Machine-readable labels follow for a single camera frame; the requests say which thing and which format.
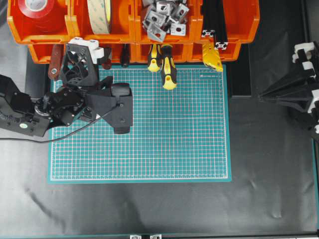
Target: red tape roll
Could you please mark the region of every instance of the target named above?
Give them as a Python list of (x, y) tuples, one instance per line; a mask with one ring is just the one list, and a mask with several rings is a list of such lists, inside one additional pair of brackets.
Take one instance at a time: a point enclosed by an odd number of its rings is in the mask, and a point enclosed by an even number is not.
[(41, 32), (59, 31), (64, 25), (64, 9), (56, 0), (18, 0), (20, 11)]

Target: white label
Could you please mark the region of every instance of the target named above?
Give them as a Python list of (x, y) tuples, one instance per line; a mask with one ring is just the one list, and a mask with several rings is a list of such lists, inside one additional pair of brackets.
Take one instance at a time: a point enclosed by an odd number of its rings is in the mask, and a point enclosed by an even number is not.
[(20, 128), (28, 128), (28, 125), (25, 124), (25, 123), (21, 123), (21, 124), (20, 124)]

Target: masking tape roll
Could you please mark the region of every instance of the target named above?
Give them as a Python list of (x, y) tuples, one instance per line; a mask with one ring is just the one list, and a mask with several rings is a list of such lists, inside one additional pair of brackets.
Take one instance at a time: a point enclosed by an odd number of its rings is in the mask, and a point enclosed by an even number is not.
[(87, 0), (91, 28), (94, 34), (110, 34), (112, 0)]

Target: screwdriver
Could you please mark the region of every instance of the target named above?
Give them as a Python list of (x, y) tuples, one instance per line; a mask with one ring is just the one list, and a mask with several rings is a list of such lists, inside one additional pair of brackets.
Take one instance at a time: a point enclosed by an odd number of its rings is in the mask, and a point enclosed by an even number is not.
[(148, 70), (157, 72), (160, 70), (161, 54), (160, 45), (153, 44), (148, 55)]
[(128, 68), (130, 65), (130, 45), (123, 44), (122, 53), (121, 53), (121, 66), (123, 68)]
[(167, 90), (173, 90), (177, 86), (177, 70), (172, 56), (173, 47), (169, 44), (164, 44), (161, 47), (162, 66), (161, 79), (163, 87)]

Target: orange storage bin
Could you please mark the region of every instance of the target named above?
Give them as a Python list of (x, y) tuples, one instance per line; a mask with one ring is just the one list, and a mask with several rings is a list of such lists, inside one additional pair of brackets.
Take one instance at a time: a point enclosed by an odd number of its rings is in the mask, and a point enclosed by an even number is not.
[[(186, 36), (172, 36), (170, 34), (166, 35), (165, 41), (163, 43), (192, 43), (195, 40), (195, 31), (197, 25), (197, 0), (187, 0), (187, 6), (189, 12), (187, 14), (187, 24), (186, 24)], [(150, 44), (154, 43), (148, 38), (147, 32), (142, 27), (142, 22), (145, 16), (142, 15), (143, 9), (142, 0), (135, 0), (135, 31), (136, 31), (136, 43), (138, 44)]]
[[(112, 63), (119, 63), (122, 53), (122, 44), (100, 44), (101, 47), (112, 48)], [(37, 64), (50, 64), (53, 44), (28, 45), (32, 59)], [(130, 45), (131, 63), (136, 62), (135, 44)]]
[(37, 26), (21, 12), (18, 0), (8, 0), (7, 22), (15, 41), (19, 44), (68, 42), (73, 35), (69, 17), (70, 5), (70, 0), (56, 0), (56, 8), (52, 13), (55, 19), (51, 21), (55, 21), (59, 28), (48, 32), (41, 30), (42, 26)]
[[(175, 63), (183, 63), (187, 61), (188, 45), (172, 44), (173, 58)], [(147, 63), (151, 44), (136, 44), (136, 62)]]
[[(251, 43), (256, 35), (259, 21), (259, 0), (223, 0), (228, 41)], [(203, 0), (197, 0), (197, 29), (195, 42), (212, 41), (212, 38), (201, 37), (203, 15), (201, 7)]]
[[(219, 50), (220, 59), (222, 61), (236, 61), (239, 56), (241, 43), (229, 43), (227, 50)], [(202, 62), (203, 49), (202, 44), (189, 44), (187, 62)]]
[(50, 64), (53, 44), (28, 45), (29, 52), (36, 64)]
[(100, 43), (134, 43), (134, 0), (112, 0), (111, 34), (95, 35), (92, 31), (87, 0), (71, 0), (71, 22), (75, 36)]

